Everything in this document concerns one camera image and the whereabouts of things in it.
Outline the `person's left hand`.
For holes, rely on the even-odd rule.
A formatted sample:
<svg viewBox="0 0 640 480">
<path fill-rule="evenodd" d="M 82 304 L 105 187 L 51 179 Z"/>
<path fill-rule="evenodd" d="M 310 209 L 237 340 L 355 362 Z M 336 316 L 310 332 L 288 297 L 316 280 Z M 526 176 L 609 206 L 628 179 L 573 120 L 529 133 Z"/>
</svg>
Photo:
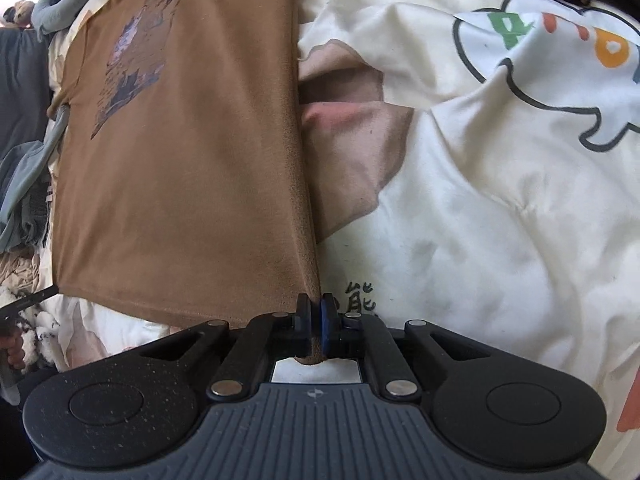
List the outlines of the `person's left hand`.
<svg viewBox="0 0 640 480">
<path fill-rule="evenodd" d="M 0 337 L 0 348 L 6 352 L 6 360 L 14 370 L 22 370 L 25 367 L 22 333 L 18 330 L 10 336 Z"/>
</svg>

